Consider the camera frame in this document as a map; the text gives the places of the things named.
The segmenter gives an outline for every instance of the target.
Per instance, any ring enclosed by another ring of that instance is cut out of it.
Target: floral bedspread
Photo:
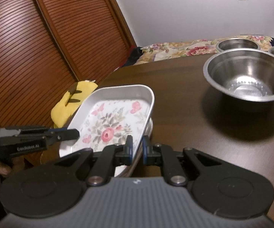
[[[231,38],[253,40],[257,42],[260,45],[261,50],[264,51],[268,51],[272,47],[270,44],[272,38],[263,36],[237,36],[214,40],[198,39],[189,42],[157,43],[143,47],[143,55],[138,59],[135,65],[176,57],[217,53],[216,44]]]

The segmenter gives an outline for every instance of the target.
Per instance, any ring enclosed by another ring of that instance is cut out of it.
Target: white tray
[[[153,91],[144,85],[104,87],[83,101],[68,129],[80,132],[78,140],[63,141],[60,157],[90,147],[102,151],[111,144],[124,144],[133,136],[133,163],[154,105]],[[124,175],[126,166],[116,167],[115,176]]]

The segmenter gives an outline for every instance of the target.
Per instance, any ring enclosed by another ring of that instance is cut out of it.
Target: gray ribbed plate
[[[91,187],[76,206],[50,218],[25,219],[9,214],[0,228],[274,228],[265,216],[223,219],[200,208],[183,187],[162,177],[112,178]]]

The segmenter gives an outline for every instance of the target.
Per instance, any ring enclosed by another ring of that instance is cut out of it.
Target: yellow pillow
[[[83,100],[97,87],[98,85],[96,83],[90,81],[79,81],[71,86],[50,113],[54,122],[54,128],[62,128],[79,108]]]

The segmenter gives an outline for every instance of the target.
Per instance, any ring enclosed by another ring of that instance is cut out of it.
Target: wooden louvered door
[[[82,76],[100,82],[127,58],[128,45],[106,0],[43,0]]]
[[[2,127],[52,126],[74,82],[99,83],[124,63],[135,43],[115,11],[113,0],[0,0]]]
[[[74,82],[33,0],[0,0],[0,125],[52,126]]]

